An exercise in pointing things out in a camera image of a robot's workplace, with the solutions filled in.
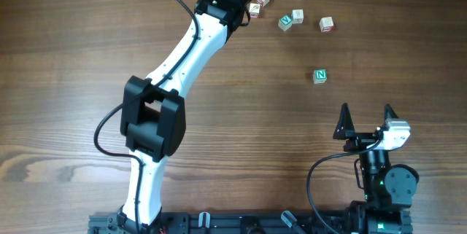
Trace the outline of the plain white picture block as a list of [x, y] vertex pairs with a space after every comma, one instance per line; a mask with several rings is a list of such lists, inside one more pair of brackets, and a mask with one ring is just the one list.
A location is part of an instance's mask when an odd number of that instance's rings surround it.
[[292, 11], [293, 24], [302, 24], [304, 20], [304, 11], [302, 9], [294, 9]]

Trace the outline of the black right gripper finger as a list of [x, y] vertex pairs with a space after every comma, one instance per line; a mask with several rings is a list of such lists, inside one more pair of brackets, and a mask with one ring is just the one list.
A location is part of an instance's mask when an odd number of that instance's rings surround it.
[[353, 125], [348, 103], [343, 103], [341, 105], [339, 121], [333, 133], [333, 139], [347, 140], [351, 138], [355, 138], [355, 127]]
[[398, 119], [398, 115], [394, 112], [390, 104], [386, 104], [384, 107], [384, 119]]

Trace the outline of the green N letter block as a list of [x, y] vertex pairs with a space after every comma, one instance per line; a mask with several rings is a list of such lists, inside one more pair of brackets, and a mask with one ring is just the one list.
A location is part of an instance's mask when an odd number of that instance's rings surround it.
[[327, 80], [327, 71], [325, 69], [316, 69], [313, 72], [313, 82], [315, 84], [325, 83]]

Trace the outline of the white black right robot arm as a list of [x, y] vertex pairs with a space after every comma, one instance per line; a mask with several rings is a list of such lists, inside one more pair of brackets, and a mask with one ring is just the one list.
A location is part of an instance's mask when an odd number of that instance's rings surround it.
[[401, 148], [410, 137], [410, 126], [385, 105], [384, 123], [373, 133], [358, 133], [348, 104], [341, 106], [333, 138], [345, 140], [344, 151], [358, 153], [354, 169], [364, 201], [353, 201], [344, 212], [344, 233], [413, 233], [409, 209], [420, 180], [404, 164], [393, 165], [389, 153]]

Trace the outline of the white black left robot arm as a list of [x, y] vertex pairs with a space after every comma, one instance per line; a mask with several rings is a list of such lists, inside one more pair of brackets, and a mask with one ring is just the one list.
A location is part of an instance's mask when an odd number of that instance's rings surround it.
[[239, 27], [252, 0], [198, 0], [191, 23], [167, 59], [144, 79], [131, 77], [123, 93], [120, 132], [131, 159], [128, 197], [117, 214], [124, 233], [161, 231], [163, 173], [185, 135], [185, 98], [209, 59]]

